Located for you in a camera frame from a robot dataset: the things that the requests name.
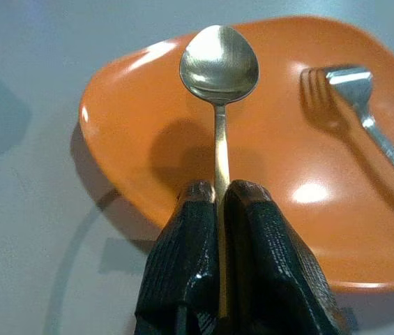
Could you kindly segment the silver metal fork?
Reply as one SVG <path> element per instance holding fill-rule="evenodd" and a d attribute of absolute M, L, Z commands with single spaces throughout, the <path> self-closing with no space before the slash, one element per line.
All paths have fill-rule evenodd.
<path fill-rule="evenodd" d="M 328 84 L 352 108 L 361 127 L 394 167 L 394 144 L 381 132 L 370 113 L 372 72 L 355 65 L 326 67 L 323 72 Z"/>

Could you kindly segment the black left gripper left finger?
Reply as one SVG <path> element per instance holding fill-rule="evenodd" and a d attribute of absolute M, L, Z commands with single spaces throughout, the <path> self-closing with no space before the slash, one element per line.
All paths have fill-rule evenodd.
<path fill-rule="evenodd" d="M 215 335 L 219 290 L 215 191 L 197 180 L 181 191 L 146 260 L 134 335 Z"/>

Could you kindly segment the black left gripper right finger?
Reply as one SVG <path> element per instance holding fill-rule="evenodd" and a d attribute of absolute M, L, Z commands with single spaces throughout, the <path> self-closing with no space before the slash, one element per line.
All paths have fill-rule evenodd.
<path fill-rule="evenodd" d="M 350 335 L 316 257 L 263 186 L 233 181 L 225 222 L 234 335 Z"/>

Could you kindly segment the gold-toned metal spoon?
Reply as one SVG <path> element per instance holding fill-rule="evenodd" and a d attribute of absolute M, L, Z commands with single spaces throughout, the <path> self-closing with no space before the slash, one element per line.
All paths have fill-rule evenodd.
<path fill-rule="evenodd" d="M 227 105 L 257 86 L 259 63 L 249 42 L 234 28 L 212 25 L 201 30 L 183 51 L 179 74 L 186 89 L 214 110 L 214 190 L 218 217 L 220 265 L 219 316 L 230 314 L 228 242 L 223 200 L 230 184 Z"/>

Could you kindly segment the orange plate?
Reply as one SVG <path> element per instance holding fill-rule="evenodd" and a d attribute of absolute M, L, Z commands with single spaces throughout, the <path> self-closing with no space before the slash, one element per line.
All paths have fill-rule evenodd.
<path fill-rule="evenodd" d="M 244 23 L 257 88 L 227 109 L 232 179 L 263 185 L 336 290 L 394 290 L 394 168 L 341 100 L 306 68 L 366 66 L 370 107 L 394 143 L 394 54 L 351 25 L 318 17 Z M 179 77 L 190 36 L 121 57 L 90 80 L 79 106 L 104 175 L 157 226 L 179 191 L 213 178 L 213 109 Z"/>

